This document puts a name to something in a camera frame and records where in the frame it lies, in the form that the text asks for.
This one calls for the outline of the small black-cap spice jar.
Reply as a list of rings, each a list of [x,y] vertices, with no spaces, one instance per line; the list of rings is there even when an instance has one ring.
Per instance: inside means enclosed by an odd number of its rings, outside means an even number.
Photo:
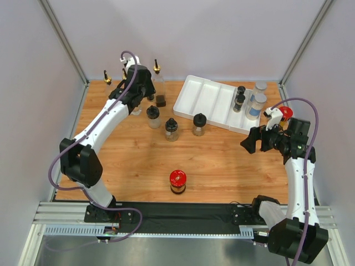
[[[150,95],[150,96],[147,96],[146,99],[147,99],[147,101],[149,101],[149,102],[154,102],[154,100],[155,100],[155,95],[152,94],[152,95]]]

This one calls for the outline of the silver-lid salt shaker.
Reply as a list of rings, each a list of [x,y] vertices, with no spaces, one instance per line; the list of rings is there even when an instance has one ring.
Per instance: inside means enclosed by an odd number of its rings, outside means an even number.
[[[255,85],[252,90],[252,96],[255,96],[256,94],[264,94],[267,89],[267,83],[265,81],[257,81],[255,82]]]
[[[257,120],[266,101],[267,97],[262,93],[252,95],[250,106],[246,110],[246,118],[252,121]]]

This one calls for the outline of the glass jar with white granules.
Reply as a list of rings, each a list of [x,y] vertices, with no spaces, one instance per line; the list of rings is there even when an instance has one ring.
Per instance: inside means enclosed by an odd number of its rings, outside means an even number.
[[[157,129],[161,125],[160,111],[156,106],[151,105],[146,110],[146,115],[148,118],[149,127],[152,129]]]

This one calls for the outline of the small dark spice jar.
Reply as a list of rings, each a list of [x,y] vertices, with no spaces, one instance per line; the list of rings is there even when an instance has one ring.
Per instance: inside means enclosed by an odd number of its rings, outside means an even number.
[[[234,112],[240,112],[242,105],[244,104],[245,101],[245,96],[244,94],[239,94],[236,98],[235,98],[235,104],[234,104]]]

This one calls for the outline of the silver-top pepper grinder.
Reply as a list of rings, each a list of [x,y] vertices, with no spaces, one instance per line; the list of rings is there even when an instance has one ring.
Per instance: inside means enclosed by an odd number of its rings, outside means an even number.
[[[246,91],[246,88],[244,86],[238,86],[236,96],[243,95],[245,93],[245,91]]]

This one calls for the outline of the glass jar with brown lumps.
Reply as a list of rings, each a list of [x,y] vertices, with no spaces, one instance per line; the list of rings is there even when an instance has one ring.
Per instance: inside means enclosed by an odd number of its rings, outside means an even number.
[[[169,118],[165,123],[165,137],[171,142],[174,142],[179,138],[178,123],[173,118]]]

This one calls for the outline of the black-lid glass condiment jar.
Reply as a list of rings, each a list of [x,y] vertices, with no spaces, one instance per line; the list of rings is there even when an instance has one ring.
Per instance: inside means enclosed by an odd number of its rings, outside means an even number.
[[[206,125],[207,119],[206,116],[202,113],[196,114],[193,118],[193,127],[192,127],[192,133],[195,136],[202,136],[205,133],[205,125]]]

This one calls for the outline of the red-lid sauce jar front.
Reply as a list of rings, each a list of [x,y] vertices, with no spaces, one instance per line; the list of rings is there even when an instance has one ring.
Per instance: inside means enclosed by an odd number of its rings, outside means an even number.
[[[174,170],[169,177],[170,189],[174,194],[182,194],[186,190],[187,175],[182,170]]]

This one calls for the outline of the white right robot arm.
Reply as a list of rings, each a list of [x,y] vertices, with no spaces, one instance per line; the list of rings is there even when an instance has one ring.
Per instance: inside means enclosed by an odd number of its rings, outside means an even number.
[[[282,214],[276,199],[259,195],[253,199],[250,218],[256,224],[266,222],[271,253],[306,264],[311,264],[328,242],[328,231],[321,228],[315,208],[316,153],[307,144],[310,125],[307,120],[291,118],[285,130],[280,125],[252,127],[241,142],[250,154],[261,141],[261,151],[275,149],[282,155],[288,179],[286,214]]]

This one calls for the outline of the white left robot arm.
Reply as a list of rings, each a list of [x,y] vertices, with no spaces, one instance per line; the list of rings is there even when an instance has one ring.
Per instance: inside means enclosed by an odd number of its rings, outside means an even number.
[[[110,93],[94,120],[74,139],[63,139],[60,170],[78,184],[90,200],[92,218],[110,222],[116,216],[116,200],[103,180],[103,167],[98,153],[112,131],[137,108],[143,98],[155,94],[151,72],[142,65],[128,67],[126,79]]]

